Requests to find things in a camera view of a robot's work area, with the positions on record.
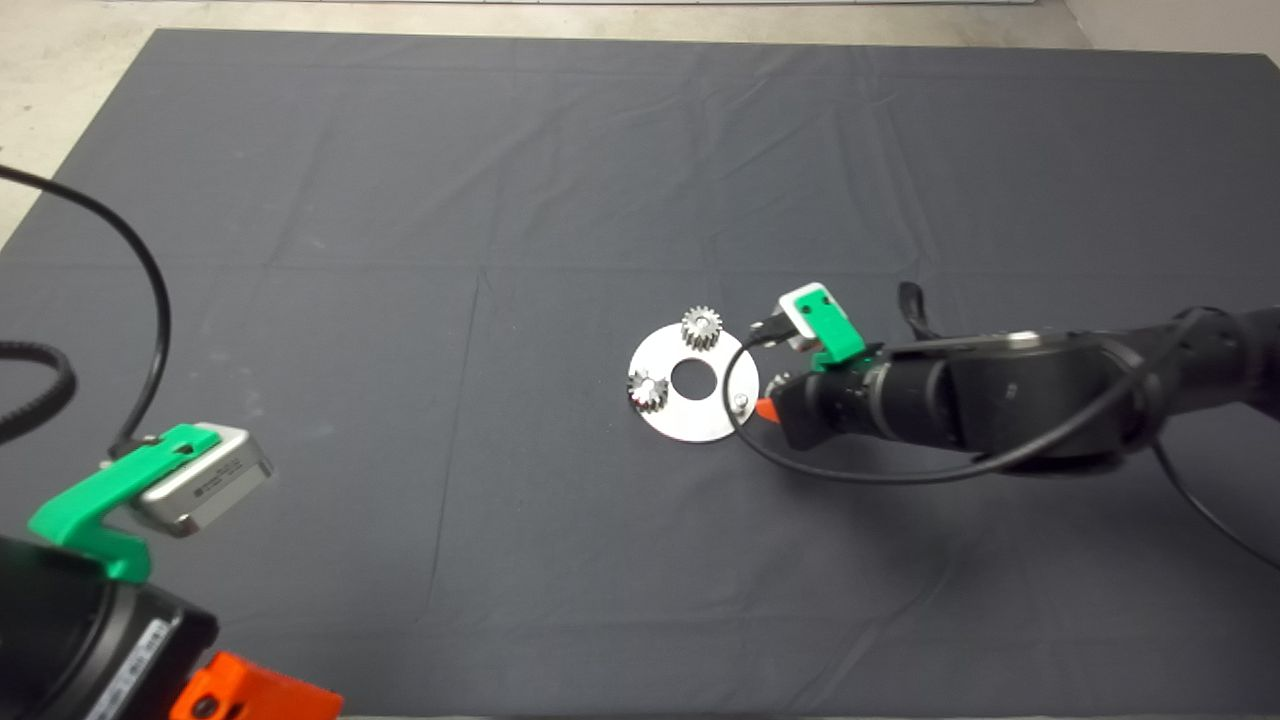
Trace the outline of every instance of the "small spur gear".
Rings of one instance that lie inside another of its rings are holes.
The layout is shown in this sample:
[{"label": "small spur gear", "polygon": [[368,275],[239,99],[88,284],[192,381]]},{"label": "small spur gear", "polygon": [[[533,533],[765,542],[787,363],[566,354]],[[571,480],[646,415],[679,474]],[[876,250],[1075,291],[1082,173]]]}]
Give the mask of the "small spur gear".
[{"label": "small spur gear", "polygon": [[719,313],[705,305],[690,307],[680,320],[680,337],[694,350],[710,350],[724,328]]},{"label": "small spur gear", "polygon": [[631,406],[641,413],[662,410],[667,404],[669,383],[662,378],[652,378],[649,373],[631,373],[627,377],[627,397]]}]

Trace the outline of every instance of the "circular metal disc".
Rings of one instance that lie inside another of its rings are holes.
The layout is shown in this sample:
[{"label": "circular metal disc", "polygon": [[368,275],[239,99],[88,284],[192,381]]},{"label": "circular metal disc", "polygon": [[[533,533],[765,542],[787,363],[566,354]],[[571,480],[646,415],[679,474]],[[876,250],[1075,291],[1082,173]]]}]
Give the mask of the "circular metal disc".
[{"label": "circular metal disc", "polygon": [[[644,338],[631,356],[630,373],[648,373],[652,378],[671,380],[676,365],[685,360],[701,360],[716,373],[716,389],[701,400],[690,400],[671,384],[667,404],[660,410],[640,413],[646,423],[659,433],[685,442],[710,442],[733,432],[721,392],[724,387],[724,366],[742,343],[727,332],[721,332],[719,340],[709,350],[694,350],[685,345],[680,334],[680,323],[658,328]],[[746,406],[737,414],[740,423],[746,421],[755,411],[755,401],[760,397],[760,374],[750,352],[744,352],[733,368],[728,380],[730,397],[745,398]]]}]

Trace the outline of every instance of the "dark gray cloth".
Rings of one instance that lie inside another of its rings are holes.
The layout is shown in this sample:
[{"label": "dark gray cloth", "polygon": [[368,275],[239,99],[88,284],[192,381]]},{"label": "dark gray cloth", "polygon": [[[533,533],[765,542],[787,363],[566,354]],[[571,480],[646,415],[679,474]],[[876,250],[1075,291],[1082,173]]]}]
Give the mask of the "dark gray cloth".
[{"label": "dark gray cloth", "polygon": [[[622,391],[685,307],[741,332],[813,279],[883,340],[908,278],[950,333],[1274,304],[1277,128],[1262,56],[161,31],[58,177],[170,281],[145,429],[246,427],[280,470],[155,539],[154,580],[349,711],[1277,712],[1280,577],[1144,455],[838,487],[668,441]],[[0,448],[13,534],[102,457],[152,309],[54,199],[0,304],[82,380]],[[1233,407],[1169,442],[1280,552],[1275,433]]]}]

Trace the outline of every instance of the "green bracket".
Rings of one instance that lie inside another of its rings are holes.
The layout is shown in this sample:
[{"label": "green bracket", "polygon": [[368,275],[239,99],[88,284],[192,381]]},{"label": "green bracket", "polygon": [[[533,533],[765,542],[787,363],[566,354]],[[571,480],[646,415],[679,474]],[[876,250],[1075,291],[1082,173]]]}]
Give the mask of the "green bracket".
[{"label": "green bracket", "polygon": [[214,430],[174,425],[155,445],[138,447],[55,496],[27,527],[59,547],[97,560],[110,578],[145,583],[151,574],[147,541],[108,528],[104,519],[218,441]]},{"label": "green bracket", "polygon": [[796,310],[809,323],[813,334],[822,343],[822,350],[813,355],[814,372],[824,372],[842,365],[867,350],[867,342],[858,328],[849,322],[849,315],[836,304],[836,299],[819,287],[796,299]]}]

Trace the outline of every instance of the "orange mount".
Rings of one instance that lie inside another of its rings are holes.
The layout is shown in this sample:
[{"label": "orange mount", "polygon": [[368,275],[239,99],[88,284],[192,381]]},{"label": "orange mount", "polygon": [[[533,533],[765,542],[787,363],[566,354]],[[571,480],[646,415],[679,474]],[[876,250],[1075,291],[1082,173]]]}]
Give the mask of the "orange mount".
[{"label": "orange mount", "polygon": [[342,696],[219,652],[197,670],[169,720],[334,720]]}]

